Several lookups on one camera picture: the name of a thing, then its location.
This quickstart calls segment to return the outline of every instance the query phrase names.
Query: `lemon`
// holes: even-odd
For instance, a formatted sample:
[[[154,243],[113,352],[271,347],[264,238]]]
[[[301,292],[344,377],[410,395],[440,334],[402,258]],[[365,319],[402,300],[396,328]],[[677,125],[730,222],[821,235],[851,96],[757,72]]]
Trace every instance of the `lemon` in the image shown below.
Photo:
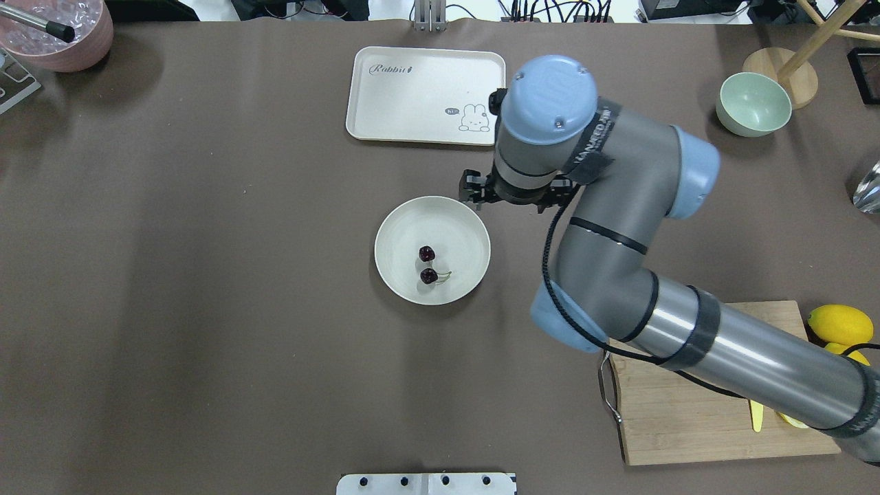
[[[856,345],[874,336],[874,324],[863,312],[842,304],[827,304],[807,316],[807,324],[816,336],[826,342]]]
[[[793,417],[789,416],[788,414],[782,414],[780,412],[779,415],[780,415],[780,417],[782,417],[782,420],[784,420],[789,425],[794,426],[795,428],[801,428],[801,429],[809,428],[809,426],[807,426],[803,421],[799,421],[797,419],[794,419]]]
[[[833,352],[834,354],[843,354],[843,351],[845,351],[848,348],[849,348],[848,345],[835,344],[834,342],[830,342],[828,345],[825,346],[826,351]],[[852,351],[849,353],[849,357],[855,361],[862,363],[865,366],[871,366],[871,364],[862,355],[861,352]]]

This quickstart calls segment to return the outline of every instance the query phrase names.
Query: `pink bowl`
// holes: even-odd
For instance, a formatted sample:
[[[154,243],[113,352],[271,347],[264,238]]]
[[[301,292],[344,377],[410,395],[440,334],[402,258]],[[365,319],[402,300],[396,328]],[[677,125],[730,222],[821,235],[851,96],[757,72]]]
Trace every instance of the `pink bowl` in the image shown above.
[[[12,43],[8,34],[12,31],[22,31],[23,26],[7,18],[0,18],[0,44],[20,62],[31,63],[55,72],[76,72],[98,63],[113,43],[113,20],[110,19],[110,12],[107,11],[103,0],[6,0],[6,4],[30,12],[33,12],[32,8],[35,6],[45,7],[47,13],[39,15],[51,20],[56,19],[53,19],[49,12],[58,11],[62,4],[66,4],[68,10],[71,9],[71,5],[84,4],[90,11],[98,13],[98,20],[93,25],[83,23],[79,28],[74,26],[77,31],[76,40],[57,47],[55,51],[51,51],[50,48],[50,53],[40,54]]]

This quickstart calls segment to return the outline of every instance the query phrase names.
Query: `brown tablecloth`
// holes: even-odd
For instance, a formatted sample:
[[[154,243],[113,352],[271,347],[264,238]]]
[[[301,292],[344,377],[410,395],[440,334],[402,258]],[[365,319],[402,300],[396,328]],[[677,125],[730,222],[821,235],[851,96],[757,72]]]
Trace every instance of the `brown tablecloth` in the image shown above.
[[[810,26],[406,21],[117,26],[99,67],[0,117],[0,492],[334,493],[341,474],[503,470],[522,493],[871,493],[845,454],[629,468],[596,356],[535,328],[550,220],[481,212],[482,284],[444,307],[393,295],[385,215],[455,196],[489,149],[360,142],[344,128],[369,45],[494,51],[508,75],[571,55],[599,91],[708,139],[704,207],[665,223],[658,273],[728,302],[795,299],[880,321],[880,220],[849,201],[880,159],[880,109],[847,65],[783,130],[735,137],[721,82]]]

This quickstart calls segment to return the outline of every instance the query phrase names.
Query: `cable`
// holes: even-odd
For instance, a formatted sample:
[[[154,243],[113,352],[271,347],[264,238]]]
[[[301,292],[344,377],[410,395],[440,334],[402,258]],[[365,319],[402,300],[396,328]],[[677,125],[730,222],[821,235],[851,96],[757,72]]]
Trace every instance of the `cable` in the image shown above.
[[[581,13],[581,7],[585,7],[583,9],[583,22],[588,22],[587,19],[596,16],[596,7],[593,7],[593,4],[590,4],[589,2],[584,2],[583,5],[578,5],[576,7],[575,22],[577,22],[577,14]]]
[[[306,12],[309,12],[310,14],[315,14],[315,15],[318,15],[318,16],[333,15],[331,12],[328,12],[328,11],[323,11],[323,12],[310,11],[310,10],[308,10],[308,9],[305,8],[305,5],[303,5],[303,10],[306,11]]]
[[[718,14],[718,15],[720,15],[720,16],[724,16],[724,17],[729,17],[729,18],[732,18],[732,17],[736,17],[736,16],[738,16],[739,14],[743,13],[743,12],[746,11],[749,7],[752,6],[752,0],[749,0],[748,2],[745,3],[745,5],[743,5],[743,8],[739,9],[738,11],[733,11],[733,12],[731,12],[731,11],[722,12],[722,11],[720,11],[720,10],[721,10],[720,7],[716,7],[716,6],[712,5],[712,4],[710,4],[708,0],[703,0],[703,3],[706,4],[706,5],[708,5],[709,8],[712,9],[713,11],[715,11],[716,14]]]
[[[565,203],[560,205],[559,210],[556,211],[556,215],[554,215],[553,220],[550,222],[550,227],[547,229],[547,237],[546,237],[546,240],[544,241],[544,253],[541,256],[541,276],[544,279],[544,287],[547,290],[547,294],[550,296],[550,300],[553,301],[553,304],[556,307],[556,311],[559,312],[562,319],[565,320],[565,322],[568,323],[568,325],[571,326],[571,328],[575,332],[577,332],[583,338],[587,339],[591,344],[597,346],[599,349],[602,349],[603,351],[612,352],[614,354],[618,354],[618,355],[623,356],[625,358],[632,358],[632,359],[636,359],[639,361],[644,361],[646,363],[651,363],[652,365],[659,365],[659,364],[663,363],[663,360],[656,357],[656,356],[648,356],[645,354],[639,354],[637,352],[631,352],[631,351],[627,351],[624,349],[620,349],[618,347],[613,347],[609,344],[606,344],[606,343],[600,341],[595,336],[593,336],[590,332],[583,329],[583,327],[581,327],[581,325],[579,325],[577,323],[577,321],[575,321],[571,317],[571,315],[568,314],[568,312],[565,310],[565,308],[562,307],[562,303],[559,301],[559,298],[556,296],[556,291],[554,290],[553,285],[550,284],[550,269],[547,267],[547,264],[550,259],[550,247],[553,244],[553,237],[554,237],[554,232],[556,231],[556,225],[559,224],[559,219],[562,217],[562,214],[565,212],[565,210],[571,204],[572,199],[574,199],[574,197],[577,196],[577,193],[580,190],[580,188],[581,188],[580,184],[575,185],[574,189],[572,190],[571,196],[568,197],[568,200]],[[685,379],[687,379],[697,385],[700,385],[701,387],[707,388],[713,392],[717,392],[719,394],[726,395],[729,397],[742,398],[742,396],[739,394],[736,394],[736,393],[731,392],[727,389],[720,388],[720,387],[717,387],[717,386],[712,385],[710,383],[707,383],[707,382],[700,380],[699,378],[697,378],[691,374],[688,374],[688,373],[685,373],[682,371],[676,371],[675,373],[678,376],[681,376],[681,377],[683,377],[683,378],[685,378]]]
[[[297,5],[299,5],[299,10],[293,12],[293,13],[290,14],[289,16],[276,16],[275,14],[273,14],[273,13],[269,10],[268,5],[263,5],[263,10],[266,11],[266,13],[267,13],[269,16],[273,17],[273,18],[286,19],[286,18],[292,18],[293,16],[297,15],[299,12],[303,11],[303,8],[304,8],[303,3],[302,3],[302,2],[297,2]]]
[[[562,7],[560,7],[559,4],[556,3],[556,0],[552,0],[552,1],[553,1],[553,5],[556,6],[556,11],[559,12],[559,21],[565,22],[565,20],[562,19]]]
[[[446,8],[447,8],[447,9],[450,8],[450,7],[458,7],[458,8],[461,9],[462,11],[467,12],[467,15],[471,16],[471,18],[477,18],[477,16],[473,15],[473,14],[471,13],[471,11],[469,11],[468,9],[462,7],[462,6],[459,5],[459,4],[449,4],[449,5],[446,5]]]
[[[587,2],[587,0],[581,0],[580,2],[576,2],[576,4],[577,5],[575,5],[571,8],[570,11],[568,11],[568,15],[565,16],[565,20],[563,22],[568,22],[568,20],[572,17],[574,17],[574,21],[577,22],[577,13],[581,10],[581,7],[585,5],[588,6],[590,9],[593,7],[592,5],[590,5],[589,2]]]
[[[843,351],[840,355],[841,356],[849,356],[852,352],[856,352],[860,349],[880,349],[880,344],[866,343],[866,344],[851,345],[851,346],[847,347],[847,349],[845,351]]]
[[[581,3],[581,1],[582,1],[582,0],[572,0],[571,2],[562,2],[561,4],[558,4],[558,5],[559,5],[559,6],[562,6],[562,5],[579,4],[579,3]],[[534,15],[534,14],[540,14],[541,12],[544,12],[544,11],[546,11],[546,10],[545,10],[545,9],[541,9],[541,10],[539,10],[539,11],[534,11],[534,12],[532,12],[532,15]]]

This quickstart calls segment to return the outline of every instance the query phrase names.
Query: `silver object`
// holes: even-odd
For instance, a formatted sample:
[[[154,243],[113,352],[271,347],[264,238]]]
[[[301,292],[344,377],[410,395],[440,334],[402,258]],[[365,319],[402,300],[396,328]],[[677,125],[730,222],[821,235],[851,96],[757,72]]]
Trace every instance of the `silver object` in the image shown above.
[[[20,22],[43,33],[49,33],[59,40],[70,43],[76,37],[73,27],[59,24],[47,18],[42,18],[28,11],[22,11],[0,1],[0,16]]]
[[[336,484],[336,495],[516,495],[514,473],[397,473],[345,475]]]
[[[602,400],[605,401],[605,405],[608,407],[608,410],[614,415],[614,419],[617,421],[617,424],[623,423],[623,417],[620,415],[620,412],[617,408],[611,405],[611,401],[608,400],[608,395],[605,392],[605,365],[608,365],[608,371],[611,375],[612,384],[614,384],[614,370],[611,369],[611,353],[605,351],[602,354],[602,362],[599,363],[599,394],[602,395]],[[614,397],[614,403],[617,403],[617,397]]]
[[[853,204],[862,213],[880,213],[880,161],[855,188]]]
[[[413,29],[446,30],[446,0],[415,0],[414,7]]]
[[[31,73],[0,48],[0,114],[38,89],[40,83]]]

